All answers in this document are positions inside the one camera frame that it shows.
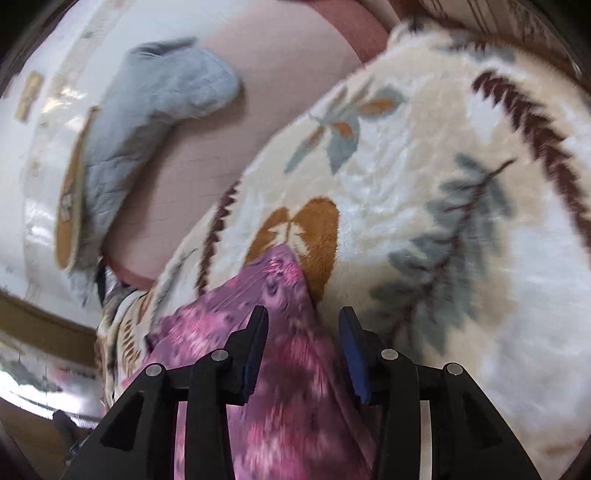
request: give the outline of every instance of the wooden floor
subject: wooden floor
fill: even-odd
[[[65,449],[53,422],[1,398],[0,420],[41,478],[59,480],[65,469]]]

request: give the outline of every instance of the fuzzy blanket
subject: fuzzy blanket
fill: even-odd
[[[107,394],[159,318],[287,243],[326,326],[351,305],[415,361],[460,362],[558,479],[591,433],[589,111],[538,57],[396,29],[271,140],[132,302],[119,344],[103,344]]]

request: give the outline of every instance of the orange leaf print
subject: orange leaf print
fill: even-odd
[[[321,125],[308,138],[308,148],[314,148],[320,142],[322,135],[324,134],[324,127]]]
[[[366,116],[382,115],[396,108],[396,102],[391,98],[376,98],[359,107],[359,113]]]
[[[335,128],[337,132],[340,133],[341,137],[344,138],[352,138],[353,137],[353,129],[347,122],[336,122],[331,124],[332,127]]]
[[[277,227],[281,224],[286,228],[278,235],[280,229]],[[339,210],[328,198],[310,199],[293,217],[287,208],[281,207],[262,224],[244,259],[244,265],[274,245],[287,243],[300,260],[310,296],[319,302],[335,264],[338,231]]]

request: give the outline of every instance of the purple floral cloth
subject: purple floral cloth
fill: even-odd
[[[228,407],[237,480],[368,479],[374,441],[348,395],[335,347],[320,329],[302,271],[286,245],[163,318],[140,371],[153,362],[169,369],[190,365],[223,347],[258,304],[268,310],[269,335],[256,389],[244,407]],[[183,403],[176,480],[184,479],[185,418]]]

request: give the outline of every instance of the patterned cloth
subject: patterned cloth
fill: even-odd
[[[140,371],[153,362],[184,367],[223,347],[257,304],[267,308],[269,334],[256,390],[244,407],[228,407],[237,480],[368,479],[374,442],[346,394],[332,341],[319,330],[303,274],[286,245],[164,318],[150,335],[155,348]],[[182,403],[177,480],[184,478],[186,414]]]
[[[591,433],[589,111],[538,57],[402,26],[269,142],[121,325],[141,339],[287,243],[325,326],[351,305],[417,362],[460,362],[556,480]]]

